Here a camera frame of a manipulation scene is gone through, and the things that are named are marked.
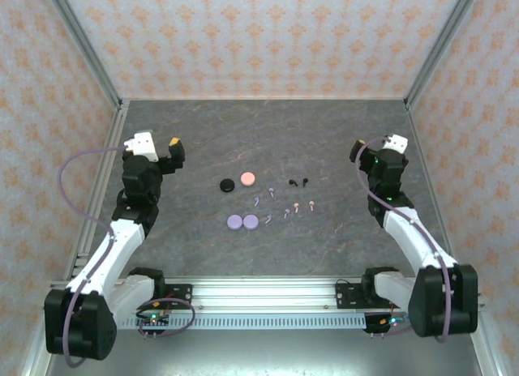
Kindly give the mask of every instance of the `purple disc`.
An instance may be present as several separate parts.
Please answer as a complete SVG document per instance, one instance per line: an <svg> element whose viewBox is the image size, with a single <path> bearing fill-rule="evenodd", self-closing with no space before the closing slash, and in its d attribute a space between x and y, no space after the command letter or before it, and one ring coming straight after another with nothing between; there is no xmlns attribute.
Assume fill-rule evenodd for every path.
<svg viewBox="0 0 519 376"><path fill-rule="evenodd" d="M243 221L241 216L237 216L236 214L227 218L227 226L231 230L238 230L242 227Z"/></svg>
<svg viewBox="0 0 519 376"><path fill-rule="evenodd" d="M243 226L245 226L245 229L254 230L258 227L258 223L260 220L258 220L257 216L249 215L243 218Z"/></svg>

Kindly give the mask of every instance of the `cable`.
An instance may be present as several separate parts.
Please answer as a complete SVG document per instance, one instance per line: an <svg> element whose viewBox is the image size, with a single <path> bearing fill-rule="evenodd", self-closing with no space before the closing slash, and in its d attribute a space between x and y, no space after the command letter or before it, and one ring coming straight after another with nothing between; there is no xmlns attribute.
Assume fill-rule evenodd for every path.
<svg viewBox="0 0 519 376"><path fill-rule="evenodd" d="M346 279L337 279L337 281L335 282L335 285L338 285L340 281L344 281L346 284L351 284L348 280Z"/></svg>
<svg viewBox="0 0 519 376"><path fill-rule="evenodd" d="M157 301L167 301L168 303L181 303L181 304L189 307L189 310L191 310L191 314L192 314L191 321L189 321L185 326L183 326L183 327L181 327L179 329L175 329L175 330L169 331L167 333L159 334L159 335L157 335L158 338L170 337L172 335L177 335L179 333L182 333L189 326L191 326L193 324L193 322L195 321L195 316L196 316L195 308L191 305L191 303L189 301L184 301L183 299L177 299L176 297L162 297L160 299L152 299L151 301L146 301L145 303L140 305L139 308L142 309L144 306L151 305L152 303L155 303ZM143 319L139 323L139 333L143 337L146 337L146 332L143 330L143 325L144 325L145 322L149 321L150 319L151 318Z"/></svg>
<svg viewBox="0 0 519 376"><path fill-rule="evenodd" d="M91 154L96 154L96 153L117 152L117 151L121 151L123 149L126 149L126 147L125 146L121 146L121 147L106 147L106 148L102 148L102 149L92 149L92 150L87 150L87 151L81 151L81 152L78 152L78 153L70 156L68 159L66 159L65 162L62 164L62 166L58 170L58 188L59 188L59 193L63 197L63 199L65 200L65 203L68 205L68 207L70 207L75 213L77 213L80 216L86 218L87 220L95 222L96 224L98 224L101 227L105 228L106 232L109 234L109 242L108 242L108 246L106 247L105 253L103 253L101 258L99 258L97 263L88 272L88 274L86 275L86 280L83 280L80 283L80 285L77 288L77 290L75 291L74 295L72 295L71 303L69 304L68 308L66 309L65 322L63 323L63 336L62 336L63 344L62 344L62 348L63 348L63 355L65 356L65 361L68 364L68 366L70 366L71 368L77 368L78 366L83 364L84 361L86 360L86 358L82 358L78 362L73 362L72 361L72 357L71 357L71 352L70 352L69 347L68 347L69 330L70 330L70 327L71 327L71 319L72 319L72 315L74 313L75 303L77 302L77 300L79 298L79 295L81 294L81 291L83 290L85 285L87 285L87 283L89 282L90 278L94 275L94 273L96 273L96 271L99 268L99 266L105 261L106 257L108 256L108 254L112 250L112 246L114 246L115 234L114 234L114 230L112 229L112 227L109 224L106 224L102 220L98 220L94 216L90 216L86 212L84 212L81 209L77 208L73 204L73 202L71 202L71 200L68 199L68 196L66 196L65 189L63 188L63 180L62 180L63 171L65 170L66 166L71 161L73 161L74 159L76 159L76 158L78 158L80 156L91 155Z"/></svg>
<svg viewBox="0 0 519 376"><path fill-rule="evenodd" d="M417 223L415 223L405 213L403 213L402 211L396 209L395 207L391 206L390 204L387 204L385 201L383 201L378 196L373 194L370 191L369 187L366 186L366 184L364 183L364 180L362 179L362 175L360 173L360 156L362 155L362 153L364 152L364 150L368 146L372 145L373 143L378 143L380 141L382 141L383 143L386 142L386 141L391 142L390 138L388 138L388 137L377 137L376 139L372 139L372 140L368 141L367 143L364 143L364 145L361 146L360 150L357 153L357 156L355 157L355 172L357 174L357 179L360 182L360 184L362 185L362 188L364 190L366 190L367 193L377 203L379 203L382 206L386 207L388 210L390 210L392 212L395 212L396 214L398 214L399 216L404 218L407 222L412 224L418 230L418 232L422 235L422 237L425 239L425 241L427 242L427 244L431 248L432 253L434 253L437 256L438 262L440 263L440 266L441 266L441 271L442 271L443 276L444 276L444 282L445 282L445 320L444 320L444 329L442 331L442 336L440 338L436 337L436 340L438 340L439 342L445 342L447 340L448 329L450 328L450 322L451 322L452 299L451 299L451 282L450 282L450 279L448 277L447 266L445 265L444 259L438 253L438 249L436 249L436 246L435 246L434 242L431 240L431 238L429 237L427 232L422 228L422 226L419 226ZM401 334L404 330L405 329L402 329L401 331L395 331L395 333Z"/></svg>
<svg viewBox="0 0 519 376"><path fill-rule="evenodd" d="M169 295L166 295L165 297L173 297L173 295L174 295L174 293L170 293ZM157 303L157 301L154 301L154 302L152 303L152 307L144 307L144 308L143 308L142 306L140 306L140 307L137 309L137 311L135 312L135 316L136 316L137 318L144 318L144 319L148 318L148 316L147 316L146 314L143 314L143 312L144 312L144 311L149 311L149 310L156 309L158 306L160 306L160 302L158 302L159 305L155 305L155 303ZM170 302L168 302L168 305L167 305L167 307L166 307L165 310L164 310L165 312L169 310L169 306L171 306L171 303L170 303Z"/></svg>
<svg viewBox="0 0 519 376"><path fill-rule="evenodd" d="M404 327L403 329L401 330L396 330L396 331L388 331L387 333L384 333L384 334L375 334L376 336L383 336L383 337L390 337L391 335L399 335L399 334L404 334L404 333L407 333L408 331L411 331L413 330L413 327L411 325L409 325L408 327Z"/></svg>

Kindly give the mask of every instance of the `pink disc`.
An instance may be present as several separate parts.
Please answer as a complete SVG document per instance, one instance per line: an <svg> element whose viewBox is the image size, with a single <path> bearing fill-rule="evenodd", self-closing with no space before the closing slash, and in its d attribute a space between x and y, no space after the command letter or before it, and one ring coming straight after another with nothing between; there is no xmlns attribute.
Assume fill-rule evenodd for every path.
<svg viewBox="0 0 519 376"><path fill-rule="evenodd" d="M245 172L240 180L244 186L252 186L256 181L256 176L252 172Z"/></svg>

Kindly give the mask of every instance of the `black disc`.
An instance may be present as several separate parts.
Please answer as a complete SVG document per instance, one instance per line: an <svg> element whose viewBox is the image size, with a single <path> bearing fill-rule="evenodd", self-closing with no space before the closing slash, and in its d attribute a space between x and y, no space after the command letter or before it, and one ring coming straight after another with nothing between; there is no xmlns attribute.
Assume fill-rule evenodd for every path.
<svg viewBox="0 0 519 376"><path fill-rule="evenodd" d="M231 179L224 179L220 182L220 190L230 192L234 190L234 182Z"/></svg>

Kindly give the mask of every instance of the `metal corner post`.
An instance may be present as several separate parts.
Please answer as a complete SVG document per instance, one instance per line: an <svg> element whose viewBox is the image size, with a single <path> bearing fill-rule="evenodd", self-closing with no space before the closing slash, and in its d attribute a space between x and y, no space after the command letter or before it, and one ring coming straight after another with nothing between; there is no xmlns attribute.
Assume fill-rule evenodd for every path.
<svg viewBox="0 0 519 376"><path fill-rule="evenodd" d="M407 109L416 103L423 89L425 88L429 78L435 71L438 62L444 55L445 50L450 45L451 40L454 37L457 29L460 27L461 22L465 18L465 15L469 12L472 7L474 0L457 0L456 5L453 8L453 12L448 17L447 22L442 28L435 44L432 46L431 52L427 55L425 62L420 68L416 79L411 86L409 95L404 99Z"/></svg>
<svg viewBox="0 0 519 376"><path fill-rule="evenodd" d="M114 109L112 122L105 138L105 147L117 146L119 139L121 138L127 110L128 104L125 103ZM94 177L94 183L92 184L92 189L90 191L90 200L88 202L88 208L86 211L90 216L98 217L99 213L101 212L101 206L105 197L105 191L108 185L109 175L115 160L115 156L115 152L108 152L101 156L97 166L96 176ZM72 254L69 263L67 264L67 268L64 274L65 280L69 280L73 276L74 269L78 264L78 257L80 255L83 257L88 256L95 231L95 223L87 219L83 220L79 235L75 243L75 252Z"/></svg>
<svg viewBox="0 0 519 376"><path fill-rule="evenodd" d="M418 147L418 154L420 162L422 163L423 169L425 170L427 184L431 191L432 201L435 206L436 216L440 222L441 232L444 236L445 247L447 251L457 259L457 252L454 243L450 237L450 233L444 223L444 211L441 205L438 203L434 187L432 185L431 174L427 167L427 162L423 155L420 143L418 141L418 132L414 125L412 118L412 110L408 109L407 117L413 131L413 137ZM488 310L480 310L478 313L478 330L471 334L472 343L474 345L474 351L478 358L479 366L484 376L507 376L507 366L505 360L500 352L499 345L496 340L497 327L492 321Z"/></svg>
<svg viewBox="0 0 519 376"><path fill-rule="evenodd" d="M83 27L79 23L77 16L72 10L71 4L68 0L51 0L53 4L56 6L59 14L62 16L63 21L65 22L66 27L68 28L70 34L75 40L75 43L78 45L81 53L84 55L87 60L90 69L93 74L96 76L97 81L101 85L103 92L105 93L108 100L113 104L114 107L118 107L121 104L121 99L117 94L117 90L115 89L112 80L106 73L101 60L97 56L95 49L93 48L90 40L88 39L87 33L84 31Z"/></svg>

